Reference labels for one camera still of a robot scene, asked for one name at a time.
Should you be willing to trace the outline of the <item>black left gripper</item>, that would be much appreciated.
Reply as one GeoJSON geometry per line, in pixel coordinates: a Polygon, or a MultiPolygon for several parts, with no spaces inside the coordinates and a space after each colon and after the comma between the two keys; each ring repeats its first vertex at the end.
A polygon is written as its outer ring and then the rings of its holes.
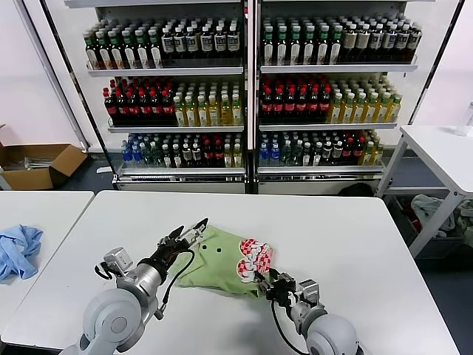
{"type": "Polygon", "coordinates": [[[204,238],[207,224],[208,218],[204,218],[184,232],[183,226],[170,232],[158,243],[157,250],[149,258],[149,264],[155,268],[170,268],[179,254],[187,251],[190,246],[204,238]]]}

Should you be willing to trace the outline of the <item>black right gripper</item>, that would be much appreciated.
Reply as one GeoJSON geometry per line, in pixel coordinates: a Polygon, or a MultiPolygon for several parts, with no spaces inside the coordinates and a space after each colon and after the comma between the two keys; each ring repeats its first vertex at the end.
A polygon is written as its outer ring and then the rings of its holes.
{"type": "Polygon", "coordinates": [[[279,306],[291,306],[291,297],[296,292],[296,280],[286,273],[279,273],[274,268],[269,269],[268,276],[268,282],[258,282],[261,294],[279,306]]]}

